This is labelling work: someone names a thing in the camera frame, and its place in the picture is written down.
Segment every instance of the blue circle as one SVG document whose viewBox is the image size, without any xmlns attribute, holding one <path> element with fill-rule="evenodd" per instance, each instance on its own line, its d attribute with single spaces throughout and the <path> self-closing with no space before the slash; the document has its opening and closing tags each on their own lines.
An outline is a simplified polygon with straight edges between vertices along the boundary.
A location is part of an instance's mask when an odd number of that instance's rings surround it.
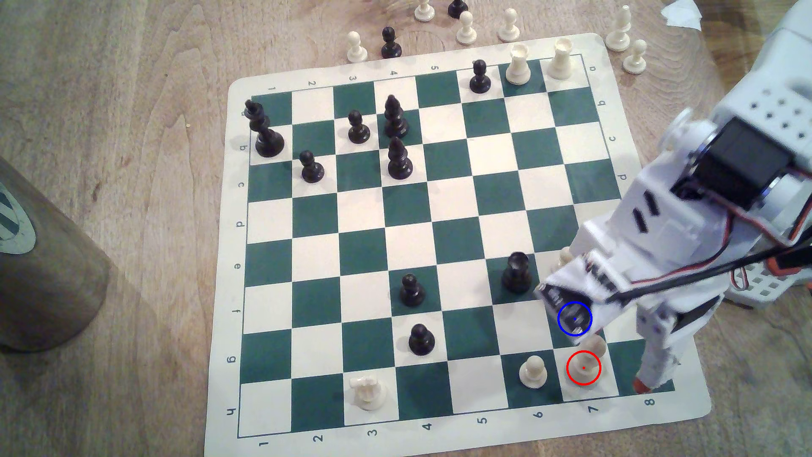
<svg viewBox="0 0 812 457">
<path fill-rule="evenodd" d="M 586 311 L 589 312 L 589 314 L 590 314 L 590 324 L 587 325 L 586 330 L 584 330 L 581 333 L 570 333 L 567 330 L 564 330 L 564 327 L 561 325 L 561 311 L 563 311 L 565 307 L 568 307 L 570 305 L 581 305 L 584 308 L 586 308 Z M 559 329 L 561 329 L 561 331 L 566 333 L 567 335 L 569 335 L 571 337 L 580 337 L 580 335 L 583 335 L 584 333 L 589 332 L 589 330 L 592 328 L 592 310 L 590 310 L 590 307 L 587 307 L 584 303 L 581 303 L 581 302 L 569 302 L 566 305 L 562 306 L 561 309 L 559 309 L 558 325 L 559 325 Z"/>
</svg>

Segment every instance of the black pawn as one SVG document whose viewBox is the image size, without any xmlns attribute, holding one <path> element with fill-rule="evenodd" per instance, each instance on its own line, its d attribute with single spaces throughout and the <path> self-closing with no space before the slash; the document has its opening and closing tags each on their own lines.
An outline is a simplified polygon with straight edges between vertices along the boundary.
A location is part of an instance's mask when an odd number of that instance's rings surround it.
<svg viewBox="0 0 812 457">
<path fill-rule="evenodd" d="M 434 334 L 425 325 L 415 324 L 408 337 L 408 348 L 416 355 L 426 355 L 434 349 Z"/>
<path fill-rule="evenodd" d="M 302 179 L 309 182 L 319 182 L 324 177 L 324 167 L 316 162 L 313 158 L 313 153 L 309 150 L 303 150 L 299 154 L 299 161 L 302 162 Z"/>
<path fill-rule="evenodd" d="M 399 44 L 395 43 L 395 30 L 392 27 L 384 27 L 382 35 L 386 44 L 381 48 L 381 57 L 384 59 L 400 57 L 403 50 L 400 49 Z"/>
<path fill-rule="evenodd" d="M 398 137 L 389 141 L 389 176 L 404 180 L 412 175 L 412 160 L 407 157 L 406 146 Z"/>
<path fill-rule="evenodd" d="M 285 139 L 278 132 L 270 129 L 270 120 L 265 115 L 265 109 L 261 104 L 245 101 L 245 117 L 251 122 L 248 128 L 257 132 L 257 154 L 262 157 L 274 157 L 282 152 L 285 147 Z"/>
<path fill-rule="evenodd" d="M 413 274 L 404 276 L 401 281 L 403 286 L 400 288 L 400 301 L 407 307 L 416 307 L 423 303 L 425 300 L 425 289 L 417 282 L 417 278 Z"/>
<path fill-rule="evenodd" d="M 514 252 L 507 258 L 507 268 L 502 273 L 502 285 L 514 294 L 530 290 L 533 277 L 530 275 L 530 259 L 523 252 Z"/>
<path fill-rule="evenodd" d="M 477 94 L 484 94 L 490 89 L 490 78 L 485 75 L 488 66 L 482 59 L 476 60 L 473 63 L 473 78 L 469 86 L 471 90 Z"/>
<path fill-rule="evenodd" d="M 361 118 L 361 113 L 358 112 L 358 110 L 350 111 L 350 114 L 347 115 L 347 119 L 349 119 L 350 125 L 352 126 L 348 133 L 350 141 L 360 145 L 364 141 L 369 140 L 369 127 L 362 124 L 364 120 Z"/>
</svg>

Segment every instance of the wooden table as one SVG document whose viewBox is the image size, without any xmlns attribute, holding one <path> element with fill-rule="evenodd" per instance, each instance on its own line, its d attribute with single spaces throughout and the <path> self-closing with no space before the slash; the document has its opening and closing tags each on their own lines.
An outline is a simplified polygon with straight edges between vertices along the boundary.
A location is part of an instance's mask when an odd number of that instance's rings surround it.
<svg viewBox="0 0 812 457">
<path fill-rule="evenodd" d="M 106 304 L 80 336 L 43 354 L 0 355 L 0 455 L 200 455 L 229 84 L 344 63 L 357 30 L 378 58 L 381 28 L 405 54 L 455 49 L 456 26 L 407 2 L 49 2 L 0 4 L 0 145 L 114 260 Z M 599 0 L 469 0 L 476 46 L 499 12 L 524 39 L 610 27 Z M 684 107 L 724 88 L 700 33 L 664 26 L 633 0 L 648 70 L 624 74 L 626 116 L 645 159 Z M 766 311 L 719 309 L 698 336 L 713 411 L 680 424 L 454 455 L 808 455 L 812 313 L 794 290 Z"/>
</svg>

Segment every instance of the chess mat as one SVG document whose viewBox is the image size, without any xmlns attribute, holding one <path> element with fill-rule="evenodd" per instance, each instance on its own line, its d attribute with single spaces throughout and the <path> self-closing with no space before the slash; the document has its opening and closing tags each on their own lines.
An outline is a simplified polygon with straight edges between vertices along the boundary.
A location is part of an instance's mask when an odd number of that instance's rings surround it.
<svg viewBox="0 0 812 457">
<path fill-rule="evenodd" d="M 572 347 L 532 295 L 500 284 L 529 255 L 533 286 L 579 224 L 611 211 L 640 170 L 601 37 L 569 37 L 574 72 L 545 75 L 554 38 L 524 41 L 532 76 L 508 83 L 511 44 L 244 78 L 229 92 L 207 455 L 415 455 L 666 423 L 711 409 L 693 343 L 672 381 L 635 395 L 644 341 L 626 313 L 600 334 L 601 375 L 569 380 Z M 484 59 L 491 88 L 469 89 Z M 414 171 L 387 173 L 394 94 Z M 283 152 L 254 150 L 244 101 Z M 348 140 L 358 110 L 370 139 Z M 301 179 L 298 154 L 325 168 Z M 427 295 L 398 299 L 414 274 Z M 408 349 L 424 324 L 436 346 Z M 548 379 L 524 387 L 540 356 Z M 360 409 L 349 379 L 387 398 Z"/>
</svg>

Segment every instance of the red circle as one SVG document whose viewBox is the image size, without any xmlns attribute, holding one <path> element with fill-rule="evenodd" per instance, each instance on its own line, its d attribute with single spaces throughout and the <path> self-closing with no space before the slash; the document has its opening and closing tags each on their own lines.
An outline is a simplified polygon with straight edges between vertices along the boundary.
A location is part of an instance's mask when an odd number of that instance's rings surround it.
<svg viewBox="0 0 812 457">
<path fill-rule="evenodd" d="M 575 381 L 574 379 L 572 379 L 572 375 L 569 374 L 569 363 L 572 361 L 573 357 L 575 357 L 577 354 L 580 354 L 581 352 L 591 354 L 593 357 L 595 357 L 595 360 L 598 361 L 598 375 L 595 377 L 595 379 L 593 379 L 590 382 L 586 382 L 586 383 Z M 572 382 L 574 382 L 574 383 L 576 383 L 578 385 L 590 385 L 590 384 L 593 384 L 595 381 L 598 380 L 599 377 L 601 377 L 601 370 L 603 370 L 603 366 L 601 365 L 601 359 L 599 359 L 598 356 L 595 355 L 595 353 L 592 352 L 591 350 L 579 350 L 578 352 L 575 352 L 574 354 L 570 355 L 569 359 L 567 359 L 567 376 L 569 376 L 570 381 L 572 381 Z"/>
</svg>

